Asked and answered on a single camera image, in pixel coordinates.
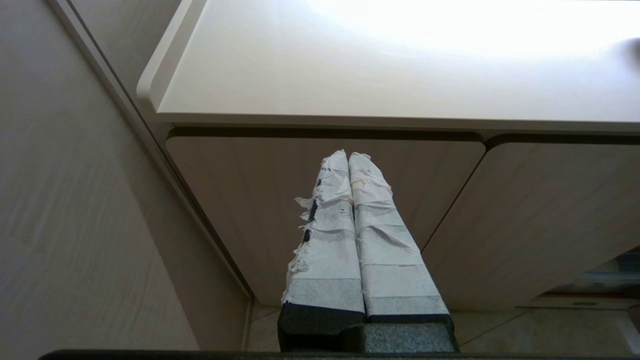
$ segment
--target floor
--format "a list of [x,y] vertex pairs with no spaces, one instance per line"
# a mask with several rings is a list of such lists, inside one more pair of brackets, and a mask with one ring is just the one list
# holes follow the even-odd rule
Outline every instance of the floor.
[[[280,310],[256,304],[247,351],[279,352]],[[462,352],[624,356],[640,354],[640,334],[626,311],[516,308],[451,313]]]

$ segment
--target cabinet door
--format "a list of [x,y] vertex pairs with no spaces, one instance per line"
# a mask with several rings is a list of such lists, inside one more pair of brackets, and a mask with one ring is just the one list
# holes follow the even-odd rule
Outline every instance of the cabinet door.
[[487,152],[422,253],[451,309],[522,305],[640,245],[640,145],[612,139]]
[[174,136],[167,148],[258,300],[280,305],[305,223],[294,198],[311,196],[324,157],[371,155],[422,248],[484,154],[455,139]]

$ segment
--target wall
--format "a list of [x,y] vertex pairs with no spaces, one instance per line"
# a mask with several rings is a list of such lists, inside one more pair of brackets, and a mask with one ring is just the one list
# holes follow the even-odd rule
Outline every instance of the wall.
[[238,350],[248,297],[44,1],[0,53],[0,358]]
[[[181,0],[72,0],[86,30],[137,106],[136,85],[169,25]],[[146,123],[164,149],[171,124]],[[157,198],[146,181],[131,177],[136,192],[144,194],[145,214],[162,221],[152,229],[178,298],[202,349],[239,350],[248,310],[243,292],[207,238],[196,228],[182,206],[156,206],[144,199]],[[161,203],[175,201],[156,199]]]

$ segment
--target black metal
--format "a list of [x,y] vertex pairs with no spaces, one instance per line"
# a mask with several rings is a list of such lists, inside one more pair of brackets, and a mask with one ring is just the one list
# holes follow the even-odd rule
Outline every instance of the black metal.
[[453,319],[449,314],[401,314],[401,315],[370,315],[369,323],[443,323],[455,330]]
[[343,351],[342,332],[364,322],[358,311],[286,302],[278,318],[280,351]]
[[493,356],[489,354],[356,354],[334,353],[260,353],[207,351],[140,351],[140,350],[60,350],[46,354],[41,360],[629,360],[638,356]]
[[344,350],[366,354],[459,352],[446,323],[367,323],[344,331]]
[[574,134],[522,134],[508,133],[496,135],[487,140],[486,151],[512,142],[530,143],[574,143],[589,145],[640,145],[640,136],[632,135],[574,135]]
[[296,127],[175,127],[167,134],[167,140],[177,136],[219,138],[242,137],[472,142],[483,141],[482,136],[470,131],[429,131],[416,129],[318,129]]

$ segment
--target floor tile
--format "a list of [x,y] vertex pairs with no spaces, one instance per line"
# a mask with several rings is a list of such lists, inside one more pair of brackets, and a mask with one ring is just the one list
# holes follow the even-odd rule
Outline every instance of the floor tile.
[[451,311],[451,318],[456,329],[456,339],[459,345],[498,327],[522,314],[529,309],[516,308],[501,312]]
[[247,351],[280,352],[278,316],[280,316],[280,310],[251,322]]
[[533,309],[461,346],[462,352],[622,356],[626,311]]
[[279,306],[265,306],[262,305],[259,302],[254,302],[253,303],[253,311],[251,313],[251,321],[254,321],[258,318],[261,318],[263,316],[269,315],[269,314],[273,314],[277,311],[280,311],[280,307]]

